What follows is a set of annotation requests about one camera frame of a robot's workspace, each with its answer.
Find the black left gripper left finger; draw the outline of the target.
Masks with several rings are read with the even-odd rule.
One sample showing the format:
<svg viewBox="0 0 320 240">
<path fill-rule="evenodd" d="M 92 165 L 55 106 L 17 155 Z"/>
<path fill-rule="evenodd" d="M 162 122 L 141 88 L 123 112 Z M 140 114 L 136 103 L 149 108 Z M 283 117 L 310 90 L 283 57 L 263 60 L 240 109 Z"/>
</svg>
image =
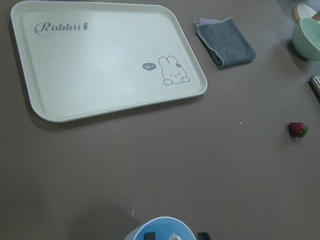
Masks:
<svg viewBox="0 0 320 240">
<path fill-rule="evenodd" d="M 156 240 L 156 233 L 155 232 L 146 232 L 144 234 L 144 240 Z"/>
</svg>

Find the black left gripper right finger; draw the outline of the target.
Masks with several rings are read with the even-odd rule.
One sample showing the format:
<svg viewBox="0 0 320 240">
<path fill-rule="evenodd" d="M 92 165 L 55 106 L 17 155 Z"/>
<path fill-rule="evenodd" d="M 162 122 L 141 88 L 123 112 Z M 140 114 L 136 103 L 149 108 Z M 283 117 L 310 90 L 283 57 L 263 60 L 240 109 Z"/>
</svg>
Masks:
<svg viewBox="0 0 320 240">
<path fill-rule="evenodd" d="M 210 240 L 210 235 L 207 232 L 198 232 L 197 238 L 198 240 Z"/>
</svg>

